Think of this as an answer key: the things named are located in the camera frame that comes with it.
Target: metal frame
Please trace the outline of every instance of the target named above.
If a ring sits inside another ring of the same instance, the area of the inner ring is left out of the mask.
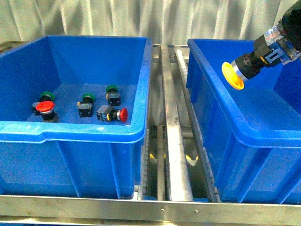
[[[169,174],[167,181],[170,199],[173,201],[140,201],[140,200],[106,200],[63,197],[35,197],[0,195],[0,222],[26,224],[60,224],[60,225],[225,225],[225,224],[264,224],[264,225],[296,225],[301,226],[300,205],[277,204],[238,204],[221,203],[218,193],[214,190],[213,176],[210,172],[206,152],[198,123],[189,101],[189,93],[185,87],[187,67],[183,63],[187,56],[182,52],[188,51],[183,46],[154,46],[154,62],[162,63],[164,98],[166,105],[166,135],[167,160]],[[191,188],[187,174],[186,160],[183,156],[183,135],[190,137],[189,129],[181,131],[178,118],[178,108],[174,95],[174,81],[170,63],[178,64],[185,102],[189,112],[191,128],[201,153],[204,171],[208,181],[209,198],[211,203],[188,202],[191,200]],[[162,155],[158,159],[158,172],[162,181]],[[142,154],[142,175],[146,177],[145,166],[148,157]],[[138,188],[138,198],[142,199],[145,186]]]

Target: electrical component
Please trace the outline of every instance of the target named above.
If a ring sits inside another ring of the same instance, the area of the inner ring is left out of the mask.
[[[121,99],[120,99],[120,94],[118,92],[118,88],[115,85],[110,85],[107,87],[107,93],[106,97],[108,100],[108,104],[110,106],[120,106],[121,104]]]
[[[254,78],[263,67],[274,67],[295,61],[301,56],[301,0],[283,15],[276,26],[270,28],[254,42],[254,51],[243,54],[231,64],[222,65],[227,82],[243,89],[244,82]]]
[[[35,115],[41,115],[36,107],[40,102],[43,101],[55,101],[55,96],[53,95],[53,93],[48,91],[42,92],[40,100],[32,104],[32,113],[34,113]]]
[[[81,118],[92,116],[94,102],[95,102],[95,96],[92,93],[86,93],[82,96],[82,101],[77,103],[79,116]]]
[[[54,111],[55,103],[52,101],[42,101],[36,106],[43,118],[43,122],[58,122],[57,113]]]
[[[96,116],[101,121],[122,121],[126,122],[128,118],[128,111],[126,108],[117,110],[112,106],[102,105],[97,111]]]

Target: yellow object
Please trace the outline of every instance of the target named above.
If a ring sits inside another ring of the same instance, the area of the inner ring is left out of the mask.
[[[268,62],[262,56],[260,56],[260,59],[263,61],[263,63],[265,63],[266,65],[269,65]]]
[[[222,73],[227,82],[235,89],[241,90],[245,87],[244,81],[236,74],[232,65],[228,62],[222,64]]]

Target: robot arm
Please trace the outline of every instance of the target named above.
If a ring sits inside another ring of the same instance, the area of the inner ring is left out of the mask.
[[[273,26],[254,42],[254,51],[243,54],[231,64],[224,63],[222,72],[236,89],[254,78],[263,67],[283,65],[301,56],[301,0],[297,1]]]

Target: red mushroom push button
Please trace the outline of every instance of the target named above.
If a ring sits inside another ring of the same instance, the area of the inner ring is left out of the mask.
[[[115,109],[112,106],[102,105],[97,111],[96,116],[98,120],[101,121],[122,121],[123,123],[127,121],[128,111],[126,108],[122,110]]]
[[[128,118],[128,111],[126,108],[123,108],[122,110],[119,110],[117,112],[117,119],[122,121],[122,122],[126,122]]]
[[[55,103],[52,101],[39,102],[36,106],[37,111],[41,114],[43,122],[57,122],[58,116],[54,111]]]

